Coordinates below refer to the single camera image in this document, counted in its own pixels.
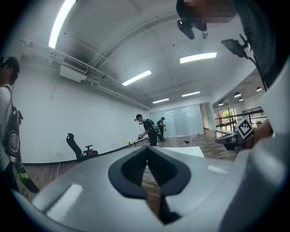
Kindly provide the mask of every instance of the fluorescent light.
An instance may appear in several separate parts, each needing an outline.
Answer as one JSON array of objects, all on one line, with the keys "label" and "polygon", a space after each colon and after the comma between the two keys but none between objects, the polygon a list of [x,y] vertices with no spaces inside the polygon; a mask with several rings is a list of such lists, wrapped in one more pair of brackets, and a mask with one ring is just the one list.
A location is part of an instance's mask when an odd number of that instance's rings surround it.
[{"label": "fluorescent light", "polygon": [[150,74],[152,74],[152,72],[150,70],[147,70],[146,72],[143,72],[143,73],[137,75],[136,77],[133,77],[130,80],[124,82],[123,85],[127,86],[127,85],[129,85],[129,84],[131,84],[131,83],[133,83],[135,81],[138,81],[141,78],[144,78],[144,77],[150,75]]},{"label": "fluorescent light", "polygon": [[153,104],[159,103],[159,102],[164,102],[164,101],[168,101],[169,98],[163,99],[163,100],[159,100],[159,101],[154,101]]},{"label": "fluorescent light", "polygon": [[203,54],[197,54],[197,55],[193,55],[193,56],[186,56],[186,57],[180,58],[180,63],[215,58],[216,56],[217,56],[217,53],[203,53]]},{"label": "fluorescent light", "polygon": [[71,8],[73,7],[73,5],[76,3],[76,0],[65,0],[62,7],[59,10],[59,13],[55,19],[54,25],[53,25],[53,29],[51,31],[50,34],[50,39],[49,39],[49,47],[51,48],[55,48],[56,42],[58,40],[58,35],[59,32],[63,26],[63,23],[69,13],[69,11],[71,10]]},{"label": "fluorescent light", "polygon": [[184,95],[182,95],[182,97],[187,97],[187,96],[194,95],[194,94],[199,94],[199,93],[200,92],[192,92],[192,93],[184,94]]},{"label": "fluorescent light", "polygon": [[241,96],[241,94],[239,92],[235,93],[235,97],[240,97],[240,96]]}]

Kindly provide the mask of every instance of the air vent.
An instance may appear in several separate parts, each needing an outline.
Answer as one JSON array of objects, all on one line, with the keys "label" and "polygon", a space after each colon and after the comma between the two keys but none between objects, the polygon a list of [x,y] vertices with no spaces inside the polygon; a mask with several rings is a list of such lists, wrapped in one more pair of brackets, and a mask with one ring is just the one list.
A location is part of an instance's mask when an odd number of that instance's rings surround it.
[{"label": "air vent", "polygon": [[71,67],[73,69],[76,69],[76,70],[78,70],[79,72],[82,72],[82,73],[86,73],[87,70],[88,70],[87,66],[82,65],[82,64],[80,64],[80,63],[78,63],[78,62],[76,62],[76,61],[74,61],[74,60],[72,60],[70,58],[67,58],[67,57],[65,57],[63,59],[63,64],[67,65],[67,66],[69,66],[69,67]]}]

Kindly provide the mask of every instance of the person wearing white shirt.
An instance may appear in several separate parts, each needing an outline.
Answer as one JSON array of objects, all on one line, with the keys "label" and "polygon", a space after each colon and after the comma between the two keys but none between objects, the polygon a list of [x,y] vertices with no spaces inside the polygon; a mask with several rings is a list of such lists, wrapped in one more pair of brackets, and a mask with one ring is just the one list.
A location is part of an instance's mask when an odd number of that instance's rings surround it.
[{"label": "person wearing white shirt", "polygon": [[3,64],[0,70],[0,172],[10,189],[18,190],[13,164],[11,158],[5,153],[2,141],[5,139],[6,126],[11,115],[11,93],[12,85],[16,81],[19,73],[19,62],[17,58],[10,57]]}]

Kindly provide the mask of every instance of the white table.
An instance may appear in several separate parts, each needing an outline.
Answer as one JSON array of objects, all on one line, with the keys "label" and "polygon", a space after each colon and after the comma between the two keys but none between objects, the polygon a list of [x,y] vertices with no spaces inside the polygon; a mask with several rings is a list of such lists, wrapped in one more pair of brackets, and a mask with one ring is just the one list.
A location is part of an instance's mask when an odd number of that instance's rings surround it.
[{"label": "white table", "polygon": [[163,147],[163,149],[175,151],[175,152],[182,153],[185,155],[192,155],[192,156],[204,158],[203,152],[198,146],[196,147]]}]

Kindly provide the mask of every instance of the person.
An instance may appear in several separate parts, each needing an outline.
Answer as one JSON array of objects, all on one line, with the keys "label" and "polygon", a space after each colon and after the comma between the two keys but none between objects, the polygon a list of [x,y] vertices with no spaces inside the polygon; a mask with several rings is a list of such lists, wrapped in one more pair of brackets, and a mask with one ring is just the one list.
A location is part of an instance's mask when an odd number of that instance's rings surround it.
[{"label": "person", "polygon": [[160,133],[161,133],[161,136],[162,136],[162,140],[161,141],[166,141],[165,138],[164,138],[164,130],[166,130],[166,125],[163,124],[163,121],[165,120],[164,117],[161,118],[161,120],[159,120],[157,122],[157,126],[159,127],[159,130],[160,130]]},{"label": "person", "polygon": [[[290,53],[290,43],[281,30],[281,22],[287,20],[286,9],[279,3],[263,0],[178,0],[176,5],[179,16],[201,31],[207,30],[207,23],[227,23],[238,14],[267,88],[277,78]],[[252,147],[272,133],[269,121],[265,121],[255,130],[253,139],[245,142]]]},{"label": "person", "polygon": [[17,58],[10,57],[1,65],[0,71],[0,171],[7,186],[14,190],[18,190],[18,187],[13,173],[13,164],[10,157],[5,153],[2,141],[5,139],[6,125],[12,110],[11,86],[16,81],[19,70]]},{"label": "person", "polygon": [[157,132],[156,129],[154,128],[156,127],[154,122],[150,119],[144,120],[141,114],[136,115],[136,120],[138,122],[143,123],[145,129],[145,132],[142,135],[140,135],[139,139],[142,139],[145,135],[148,134],[150,139],[150,146],[157,146]]}]

